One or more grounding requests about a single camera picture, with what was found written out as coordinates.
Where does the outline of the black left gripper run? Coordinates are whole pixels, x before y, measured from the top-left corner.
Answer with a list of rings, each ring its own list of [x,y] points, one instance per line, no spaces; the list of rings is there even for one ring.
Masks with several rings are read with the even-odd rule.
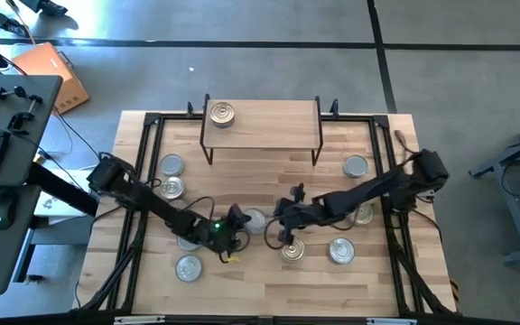
[[[252,218],[244,215],[240,207],[234,203],[230,206],[230,219],[221,218],[208,223],[204,231],[203,245],[215,253],[236,252],[241,244],[237,233],[245,228],[251,228]]]

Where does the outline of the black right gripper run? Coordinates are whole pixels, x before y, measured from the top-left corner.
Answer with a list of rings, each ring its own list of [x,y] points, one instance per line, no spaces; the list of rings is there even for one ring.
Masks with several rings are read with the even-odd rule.
[[[285,228],[306,228],[312,225],[324,227],[330,224],[330,216],[320,203],[307,205],[286,198],[278,200],[274,211],[265,217],[266,223],[278,219]]]

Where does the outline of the silver pull-tab seafood can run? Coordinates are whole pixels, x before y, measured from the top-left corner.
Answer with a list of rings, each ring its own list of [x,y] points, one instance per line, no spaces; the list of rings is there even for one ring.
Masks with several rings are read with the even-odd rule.
[[[195,255],[184,255],[175,265],[176,276],[185,283],[196,282],[201,276],[202,269],[202,262]]]
[[[329,242],[329,256],[335,264],[350,264],[353,261],[355,254],[355,247],[347,238],[338,237]]]

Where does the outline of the pull-tab blue-labelled seafood can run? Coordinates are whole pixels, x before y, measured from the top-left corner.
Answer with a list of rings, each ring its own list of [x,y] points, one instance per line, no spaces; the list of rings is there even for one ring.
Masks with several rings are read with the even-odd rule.
[[[180,199],[185,193],[185,185],[179,177],[169,177],[162,181],[160,194],[165,200]]]

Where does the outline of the plain silver-lidded seafood can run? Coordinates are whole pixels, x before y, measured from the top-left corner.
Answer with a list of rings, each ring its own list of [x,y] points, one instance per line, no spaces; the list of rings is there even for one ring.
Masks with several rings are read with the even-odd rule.
[[[160,160],[161,173],[166,177],[177,177],[182,175],[185,169],[185,162],[176,153],[166,154]]]

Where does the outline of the blue pink-striped salmon can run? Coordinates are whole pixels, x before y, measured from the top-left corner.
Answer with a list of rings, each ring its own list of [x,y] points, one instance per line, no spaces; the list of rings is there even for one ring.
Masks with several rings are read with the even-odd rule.
[[[218,102],[209,111],[212,124],[218,128],[231,127],[235,122],[235,115],[234,107],[228,102]]]
[[[364,226],[369,224],[373,217],[373,206],[368,202],[364,202],[360,204],[357,209],[347,215],[347,220],[356,226]]]

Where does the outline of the wooden shelf black metal legs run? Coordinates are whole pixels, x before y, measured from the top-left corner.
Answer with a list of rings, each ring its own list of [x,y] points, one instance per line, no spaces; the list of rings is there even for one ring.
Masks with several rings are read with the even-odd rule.
[[[218,102],[235,109],[231,127],[212,124],[209,111]],[[309,151],[315,165],[323,147],[320,98],[312,100],[212,99],[205,97],[200,147],[209,164],[217,149]]]

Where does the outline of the green-labelled seafood can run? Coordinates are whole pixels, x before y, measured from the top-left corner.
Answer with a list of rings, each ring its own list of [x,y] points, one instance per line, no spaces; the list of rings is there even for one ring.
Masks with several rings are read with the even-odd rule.
[[[350,155],[343,163],[342,170],[349,178],[363,177],[369,172],[367,159],[360,155]]]

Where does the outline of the black desk support beam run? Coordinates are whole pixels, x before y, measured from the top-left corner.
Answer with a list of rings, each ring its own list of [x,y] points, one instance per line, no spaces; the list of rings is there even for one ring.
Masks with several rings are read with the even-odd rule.
[[[26,183],[41,188],[41,192],[50,194],[94,217],[98,209],[98,199],[91,193],[88,186],[88,170],[49,170],[38,163],[33,163]]]

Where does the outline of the white paper sheet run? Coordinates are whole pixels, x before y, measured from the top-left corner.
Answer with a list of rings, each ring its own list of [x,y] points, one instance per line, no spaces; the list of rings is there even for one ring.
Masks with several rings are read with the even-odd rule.
[[[50,225],[87,216],[86,213],[71,207],[71,205],[43,191],[40,193],[33,215],[37,218],[47,220]]]

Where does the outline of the black desk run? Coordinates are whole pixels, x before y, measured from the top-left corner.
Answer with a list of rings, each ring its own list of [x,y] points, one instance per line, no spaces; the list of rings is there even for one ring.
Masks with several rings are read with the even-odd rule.
[[[26,185],[37,145],[53,110],[62,78],[59,76],[23,76],[0,74],[0,86],[11,90],[23,87],[26,93],[42,98],[42,103],[34,110],[34,120],[23,124],[28,135],[12,135],[9,138],[4,159],[0,165],[0,194],[12,189],[17,194],[15,219],[12,226],[0,230],[0,294],[4,293],[14,272],[15,263],[21,251],[27,228],[31,223],[33,209],[40,195],[36,185]],[[29,109],[27,98],[9,96],[0,99],[0,130],[5,130],[12,116]]]

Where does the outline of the black computer mouse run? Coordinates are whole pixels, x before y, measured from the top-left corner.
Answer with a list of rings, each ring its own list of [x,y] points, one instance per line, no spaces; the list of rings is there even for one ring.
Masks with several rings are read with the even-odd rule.
[[[13,225],[16,200],[17,195],[14,192],[0,194],[0,230],[6,230]]]

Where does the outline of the black floor object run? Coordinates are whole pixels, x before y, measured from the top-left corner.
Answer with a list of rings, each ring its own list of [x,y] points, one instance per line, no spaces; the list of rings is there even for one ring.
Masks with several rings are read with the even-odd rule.
[[[52,0],[19,0],[23,5],[27,6],[34,13],[44,14],[47,16],[62,17],[68,9],[65,6],[58,5]]]

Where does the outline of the black metal table frame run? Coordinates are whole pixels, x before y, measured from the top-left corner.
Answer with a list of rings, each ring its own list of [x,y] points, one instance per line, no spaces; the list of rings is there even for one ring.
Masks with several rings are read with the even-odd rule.
[[[162,140],[162,153],[176,153],[186,162],[182,176],[185,201],[199,213],[222,215],[236,203],[270,212],[275,202],[299,183],[308,197],[349,189],[355,181],[342,172],[352,154],[370,163],[385,162],[385,140],[395,129],[410,144],[416,136],[408,115],[346,114],[338,120],[322,119],[324,145],[320,159],[311,163],[309,152],[254,149],[218,149],[209,164],[200,147],[201,119],[167,113],[163,125],[144,127],[143,111],[125,111],[116,133],[114,153],[134,161],[140,146]],[[135,315],[164,315],[169,322],[180,315],[247,319],[255,316],[301,318],[392,317],[398,313],[395,283],[386,243],[383,216],[376,213],[368,225],[347,232],[357,250],[348,265],[336,265],[327,256],[330,240],[339,236],[332,227],[308,227],[299,232],[306,249],[303,258],[285,262],[260,236],[235,254],[240,262],[224,264],[208,249],[197,256],[203,263],[201,278],[180,281],[174,267],[182,251],[175,237],[155,215],[147,219],[140,260],[125,270],[136,284],[119,286],[117,298],[134,297]]]

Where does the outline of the silver table bracket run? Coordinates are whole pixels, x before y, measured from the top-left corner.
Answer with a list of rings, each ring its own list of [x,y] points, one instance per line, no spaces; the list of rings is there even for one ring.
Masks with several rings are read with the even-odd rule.
[[[402,318],[367,318],[366,325],[418,325],[417,320]]]
[[[157,325],[165,322],[164,315],[132,315],[115,317],[113,325]]]

